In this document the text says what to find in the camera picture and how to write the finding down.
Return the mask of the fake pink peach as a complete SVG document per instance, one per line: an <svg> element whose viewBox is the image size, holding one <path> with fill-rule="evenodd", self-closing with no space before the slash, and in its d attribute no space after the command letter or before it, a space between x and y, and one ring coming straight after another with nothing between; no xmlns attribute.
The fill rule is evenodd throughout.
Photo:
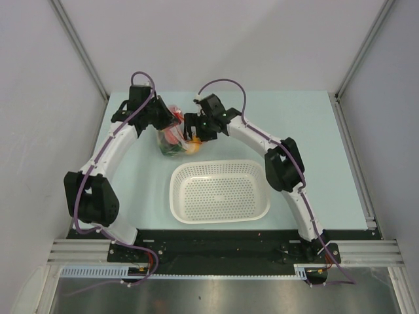
<svg viewBox="0 0 419 314"><path fill-rule="evenodd" d="M164 132L164 139L170 145L178 145L179 139L173 134L171 130L166 130Z"/></svg>

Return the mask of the clear zip top bag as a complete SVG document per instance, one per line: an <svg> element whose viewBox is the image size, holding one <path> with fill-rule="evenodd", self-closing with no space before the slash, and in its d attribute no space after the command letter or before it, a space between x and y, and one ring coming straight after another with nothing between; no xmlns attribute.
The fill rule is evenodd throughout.
<svg viewBox="0 0 419 314"><path fill-rule="evenodd" d="M177 118L177 122L169 128L157 131L157 143L161 153L169 157L196 154L202 142L194 133L192 139L184 136L184 114L178 106L170 105L169 110Z"/></svg>

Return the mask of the fake orange fruit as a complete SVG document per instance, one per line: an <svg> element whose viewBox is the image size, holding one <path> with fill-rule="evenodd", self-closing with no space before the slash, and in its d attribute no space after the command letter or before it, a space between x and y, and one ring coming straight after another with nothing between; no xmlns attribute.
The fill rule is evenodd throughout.
<svg viewBox="0 0 419 314"><path fill-rule="evenodd" d="M193 137L192 140L185 143L185 154L193 155L200 150L202 142L198 137Z"/></svg>

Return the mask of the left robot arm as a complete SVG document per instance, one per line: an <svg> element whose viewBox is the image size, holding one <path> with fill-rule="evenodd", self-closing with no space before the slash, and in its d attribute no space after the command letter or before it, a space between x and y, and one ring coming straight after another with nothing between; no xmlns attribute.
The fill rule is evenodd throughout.
<svg viewBox="0 0 419 314"><path fill-rule="evenodd" d="M128 99L111 117L101 147L80 170L69 171L64 177L69 214L80 234L103 233L124 243L121 252L128 260L135 262L143 257L145 246L136 240L136 227L120 213L111 181L124 155L148 126L164 130L177 121L154 86L131 85Z"/></svg>

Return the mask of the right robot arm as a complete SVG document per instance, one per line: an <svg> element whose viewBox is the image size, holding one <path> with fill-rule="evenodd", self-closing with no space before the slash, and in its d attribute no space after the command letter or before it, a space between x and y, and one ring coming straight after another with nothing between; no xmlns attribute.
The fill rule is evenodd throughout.
<svg viewBox="0 0 419 314"><path fill-rule="evenodd" d="M194 102L199 111L184 115L184 136L195 135L206 142L216 140L217 135L223 133L261 155L268 184L282 193L297 223L303 257L309 262L323 258L328 241L306 195L305 168L296 142L290 137L279 139L260 130L246 120L244 111L226 109L215 94L197 95Z"/></svg>

